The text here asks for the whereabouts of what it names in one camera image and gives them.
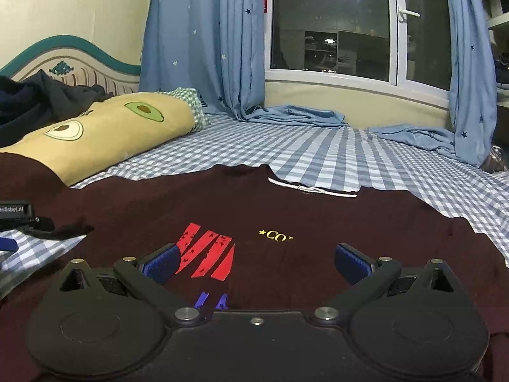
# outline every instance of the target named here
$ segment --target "avocado pillow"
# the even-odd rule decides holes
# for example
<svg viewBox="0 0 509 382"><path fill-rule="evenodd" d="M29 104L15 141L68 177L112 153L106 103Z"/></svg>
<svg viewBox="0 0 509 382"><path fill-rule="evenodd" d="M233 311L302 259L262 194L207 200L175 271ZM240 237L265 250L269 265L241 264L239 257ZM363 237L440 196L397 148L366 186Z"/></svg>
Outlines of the avocado pillow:
<svg viewBox="0 0 509 382"><path fill-rule="evenodd" d="M162 93L133 93L95 102L80 116L29 133L0 152L35 159L69 186L188 134L194 126L185 101Z"/></svg>

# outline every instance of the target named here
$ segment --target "blue and white gingham sheet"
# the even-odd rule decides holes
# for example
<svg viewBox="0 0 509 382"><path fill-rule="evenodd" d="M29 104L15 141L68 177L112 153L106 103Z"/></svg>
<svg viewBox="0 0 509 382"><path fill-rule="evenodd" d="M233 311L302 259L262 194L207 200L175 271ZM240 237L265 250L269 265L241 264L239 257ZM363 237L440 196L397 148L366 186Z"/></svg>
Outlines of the blue and white gingham sheet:
<svg viewBox="0 0 509 382"><path fill-rule="evenodd" d="M509 265L509 185L503 179L349 127L324 129L243 123L212 117L204 131L175 139L75 185L111 176L131 180L189 173L215 164L269 164L285 181L344 191L360 186L405 189L443 215L465 217L487 234ZM75 247L82 237L51 241L20 232L0 233L17 240L15 253L0 252L0 298L42 265Z"/></svg>

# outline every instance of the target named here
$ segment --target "window pane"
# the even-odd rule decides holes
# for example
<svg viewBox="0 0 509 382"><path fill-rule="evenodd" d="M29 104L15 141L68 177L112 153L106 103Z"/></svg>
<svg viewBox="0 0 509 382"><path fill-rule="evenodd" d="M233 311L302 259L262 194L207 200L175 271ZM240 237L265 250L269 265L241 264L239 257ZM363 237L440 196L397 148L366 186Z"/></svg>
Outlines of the window pane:
<svg viewBox="0 0 509 382"><path fill-rule="evenodd" d="M450 24L447 0L406 0L408 28L407 79L449 90Z"/></svg>
<svg viewBox="0 0 509 382"><path fill-rule="evenodd" d="M388 0L274 0L271 68L389 80Z"/></svg>

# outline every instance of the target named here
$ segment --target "white window frame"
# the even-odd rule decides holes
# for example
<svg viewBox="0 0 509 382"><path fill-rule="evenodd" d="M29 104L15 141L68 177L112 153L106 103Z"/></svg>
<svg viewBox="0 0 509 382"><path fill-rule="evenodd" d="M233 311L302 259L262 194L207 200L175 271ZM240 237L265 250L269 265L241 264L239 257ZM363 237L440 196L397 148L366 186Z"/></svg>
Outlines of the white window frame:
<svg viewBox="0 0 509 382"><path fill-rule="evenodd" d="M447 110L449 93L446 90L406 79L407 29L406 22L399 22L398 10L398 4L400 8L403 7L403 10L406 9L406 1L388 0L388 2L390 32L389 81L343 74L270 68L273 0L267 0L267 13L265 15L265 80L268 82L298 82L351 88L417 101Z"/></svg>

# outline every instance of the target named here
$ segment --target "dark clothing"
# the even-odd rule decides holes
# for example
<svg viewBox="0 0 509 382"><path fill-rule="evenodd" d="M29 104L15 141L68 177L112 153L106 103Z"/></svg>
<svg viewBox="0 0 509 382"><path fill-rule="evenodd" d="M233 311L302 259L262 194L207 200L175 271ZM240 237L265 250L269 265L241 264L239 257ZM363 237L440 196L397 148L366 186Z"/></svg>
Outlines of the dark clothing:
<svg viewBox="0 0 509 382"><path fill-rule="evenodd" d="M205 312L221 303L260 310L320 306L348 288L334 267L341 242L373 258L394 257L405 267L444 259L488 324L492 338L484 377L509 378L504 257L467 220L444 217L408 191L361 188L357 197L308 193L269 182L275 176L268 166L215 166L142 181L110 177L77 190L40 163L12 154L0 155L0 177L0 199L30 200L57 227L80 218L94 227L4 300L0 369L6 380L29 382L40 375L24 346L24 327L52 274L73 258L109 267L169 242L177 243L182 259L165 288L192 305L209 293Z"/></svg>
<svg viewBox="0 0 509 382"><path fill-rule="evenodd" d="M43 70L21 82L0 76L0 148L49 124L77 117L92 103L112 96L99 85L68 86Z"/></svg>

